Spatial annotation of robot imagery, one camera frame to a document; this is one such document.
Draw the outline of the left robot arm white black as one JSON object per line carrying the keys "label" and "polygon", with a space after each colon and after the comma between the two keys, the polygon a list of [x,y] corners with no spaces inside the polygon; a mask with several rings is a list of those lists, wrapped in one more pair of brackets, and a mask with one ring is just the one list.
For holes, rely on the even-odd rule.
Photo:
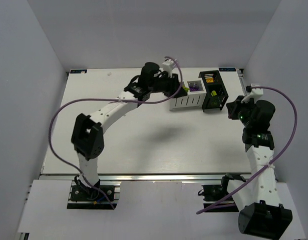
{"label": "left robot arm white black", "polygon": [[147,103],[153,93],[163,93],[168,99],[187,96],[182,74],[172,72],[177,67],[178,62],[170,58],[162,65],[147,62],[115,99],[96,112],[77,116],[71,142],[79,158],[81,185],[91,188],[99,183],[97,158],[104,150],[104,133],[111,125]]}

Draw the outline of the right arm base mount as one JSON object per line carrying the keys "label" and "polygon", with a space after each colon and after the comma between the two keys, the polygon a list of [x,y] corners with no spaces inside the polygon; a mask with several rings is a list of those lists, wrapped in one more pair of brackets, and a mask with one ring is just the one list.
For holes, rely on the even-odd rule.
{"label": "right arm base mount", "polygon": [[[239,181],[240,183],[246,182],[246,179],[239,174],[226,173],[219,184],[202,185],[202,189],[197,193],[198,196],[203,196],[204,208],[210,206],[214,202],[220,200],[228,194],[227,187],[230,181]],[[233,198],[228,198],[224,203],[220,204],[223,208],[211,209],[210,213],[237,213],[239,212],[235,205]]]}

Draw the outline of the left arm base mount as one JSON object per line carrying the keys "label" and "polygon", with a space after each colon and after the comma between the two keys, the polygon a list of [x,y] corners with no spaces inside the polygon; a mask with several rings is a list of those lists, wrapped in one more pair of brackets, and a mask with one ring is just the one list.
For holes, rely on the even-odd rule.
{"label": "left arm base mount", "polygon": [[83,185],[78,176],[74,177],[67,202],[69,210],[114,210],[118,204],[118,186],[101,185],[98,181],[96,189]]}

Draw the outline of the orange yellow lego brick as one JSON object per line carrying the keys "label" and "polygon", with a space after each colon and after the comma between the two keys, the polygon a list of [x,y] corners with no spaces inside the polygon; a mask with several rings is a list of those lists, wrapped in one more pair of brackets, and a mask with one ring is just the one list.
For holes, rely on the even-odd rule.
{"label": "orange yellow lego brick", "polygon": [[212,77],[207,77],[205,80],[206,80],[207,83],[213,83],[214,82],[214,78],[212,78]]}

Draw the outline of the purple lego brick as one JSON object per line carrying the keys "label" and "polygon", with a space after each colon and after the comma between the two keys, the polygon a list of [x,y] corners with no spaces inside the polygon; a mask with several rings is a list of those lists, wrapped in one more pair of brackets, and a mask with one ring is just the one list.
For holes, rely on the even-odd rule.
{"label": "purple lego brick", "polygon": [[189,86],[189,90],[191,92],[196,92],[196,91],[200,91],[200,88],[199,88],[198,85],[191,85],[191,86]]}

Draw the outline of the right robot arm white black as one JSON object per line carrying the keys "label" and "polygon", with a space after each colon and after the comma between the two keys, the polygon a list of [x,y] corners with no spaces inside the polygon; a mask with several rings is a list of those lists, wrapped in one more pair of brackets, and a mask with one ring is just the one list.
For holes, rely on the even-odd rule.
{"label": "right robot arm white black", "polygon": [[240,95],[226,107],[229,119],[239,120],[244,126],[242,141],[252,173],[249,180],[234,175],[227,183],[228,193],[242,187],[232,196],[239,210],[239,231],[278,240],[292,222],[292,211],[280,200],[271,163],[274,141],[269,127],[275,106],[266,100],[256,101]]}

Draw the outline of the green long lego brick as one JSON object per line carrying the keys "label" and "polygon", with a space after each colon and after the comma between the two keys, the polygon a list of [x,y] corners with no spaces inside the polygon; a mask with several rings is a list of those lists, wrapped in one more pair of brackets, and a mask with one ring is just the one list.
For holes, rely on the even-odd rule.
{"label": "green long lego brick", "polygon": [[209,106],[211,108],[218,108],[222,103],[222,100],[218,99],[218,98],[213,98],[210,100],[210,104]]}

